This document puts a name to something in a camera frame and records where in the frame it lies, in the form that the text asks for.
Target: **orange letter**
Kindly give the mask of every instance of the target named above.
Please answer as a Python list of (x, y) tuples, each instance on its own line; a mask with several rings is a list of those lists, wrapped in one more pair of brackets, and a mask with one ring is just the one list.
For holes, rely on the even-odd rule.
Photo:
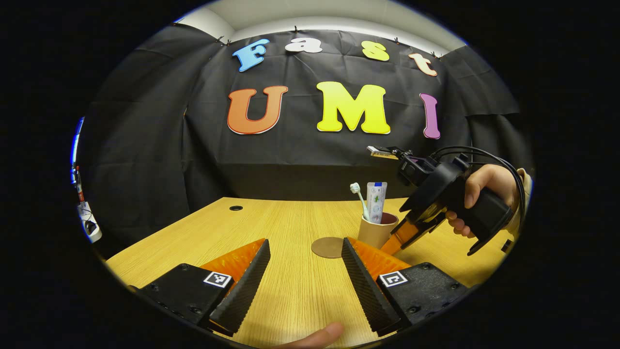
[(255, 89), (246, 88), (231, 92), (228, 95), (228, 98), (231, 99), (231, 107), (228, 110), (228, 128), (242, 135), (261, 134), (269, 131), (280, 118), (282, 94), (287, 91), (286, 86), (269, 86), (263, 90), (267, 95), (267, 110), (265, 116), (260, 120), (247, 118), (247, 107), (250, 105), (250, 98), (256, 94)]
[(418, 65), (418, 68), (422, 70), (423, 73), (430, 76), (437, 76), (437, 72), (428, 67), (430, 61), (424, 58), (419, 53), (412, 53), (409, 55), (409, 58), (413, 58), (415, 60), (415, 64)]

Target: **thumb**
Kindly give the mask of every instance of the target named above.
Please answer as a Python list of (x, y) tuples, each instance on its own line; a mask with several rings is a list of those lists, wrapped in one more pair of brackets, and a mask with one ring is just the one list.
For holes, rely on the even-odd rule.
[(272, 347), (272, 349), (323, 349), (328, 345), (336, 342), (342, 335), (344, 326), (340, 322), (332, 322), (324, 329), (312, 333), (304, 339), (295, 342), (286, 343)]
[(465, 182), (465, 208), (470, 209), (478, 201), (480, 191), (493, 179), (494, 172), (489, 165), (484, 165), (472, 173)]

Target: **black curtain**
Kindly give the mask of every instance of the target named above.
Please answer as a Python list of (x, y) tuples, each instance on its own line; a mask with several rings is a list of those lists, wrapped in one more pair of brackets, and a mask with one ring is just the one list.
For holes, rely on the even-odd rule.
[[(320, 53), (291, 53), (291, 39), (311, 37)], [(239, 72), (232, 54), (260, 39), (265, 60)], [(389, 61), (367, 58), (362, 41), (386, 47)], [(408, 57), (419, 53), (437, 76)], [(386, 90), (387, 135), (320, 132), (317, 83), (342, 83), (352, 97), (374, 84)], [(251, 88), (248, 117), (265, 114), (263, 89), (284, 85), (280, 119), (262, 134), (239, 135), (227, 120), (230, 92)], [(437, 99), (439, 139), (426, 138), (420, 93)], [(498, 74), (469, 47), (440, 59), (384, 38), (337, 30), (252, 37), (230, 46), (193, 27), (171, 25), (134, 50), (110, 75), (84, 118), (77, 163), (83, 190), (103, 231), (127, 247), (223, 196), (281, 200), (352, 200), (353, 182), (387, 181), (387, 196), (411, 187), (395, 161), (366, 146), (398, 146), (420, 156), (473, 145), (533, 174), (528, 129)]]

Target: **human hand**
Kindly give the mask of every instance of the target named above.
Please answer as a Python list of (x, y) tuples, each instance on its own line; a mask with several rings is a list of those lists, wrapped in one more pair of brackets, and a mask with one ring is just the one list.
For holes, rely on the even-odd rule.
[(345, 327), (340, 322), (332, 322), (324, 329), (295, 342), (277, 345), (272, 349), (324, 349), (340, 338)]
[[(489, 188), (512, 209), (512, 212), (515, 212), (519, 205), (519, 192), (515, 178), (508, 169), (499, 165), (484, 165), (473, 172), (465, 184), (466, 209), (471, 208), (478, 201), (482, 188)], [(466, 223), (456, 217), (456, 212), (447, 211), (446, 218), (448, 223), (454, 227), (455, 234), (469, 238), (474, 237), (476, 232), (471, 232)]]

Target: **white ceiling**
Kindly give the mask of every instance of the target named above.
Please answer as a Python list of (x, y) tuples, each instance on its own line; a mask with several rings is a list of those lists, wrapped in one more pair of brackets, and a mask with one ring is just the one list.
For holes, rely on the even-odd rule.
[(205, 7), (236, 31), (292, 17), (348, 17), (388, 25), (448, 50), (465, 45), (434, 21), (391, 0), (219, 0)]

